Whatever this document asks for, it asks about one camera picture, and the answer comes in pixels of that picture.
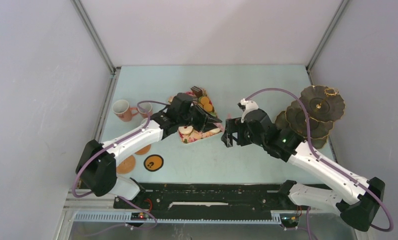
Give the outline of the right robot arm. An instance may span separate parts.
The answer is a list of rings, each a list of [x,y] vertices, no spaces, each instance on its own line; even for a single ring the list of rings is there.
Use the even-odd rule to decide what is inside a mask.
[[[221,137],[226,147],[255,144],[270,156],[311,173],[329,190],[306,187],[294,180],[283,183],[277,196],[280,207],[305,205],[341,217],[349,226],[366,232],[383,201],[385,183],[378,177],[367,179],[326,158],[293,130],[278,129],[261,109],[243,117],[226,119]]]

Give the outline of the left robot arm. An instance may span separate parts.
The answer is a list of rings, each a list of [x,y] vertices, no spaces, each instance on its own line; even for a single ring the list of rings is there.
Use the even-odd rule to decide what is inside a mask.
[[[137,128],[114,140],[89,141],[76,168],[76,181],[82,181],[97,197],[112,194],[125,198],[132,208],[145,202],[141,186],[132,178],[119,178],[116,168],[142,148],[176,133],[179,127],[193,127],[198,132],[213,130],[221,120],[194,103],[192,96],[178,93],[170,104],[149,114]]]

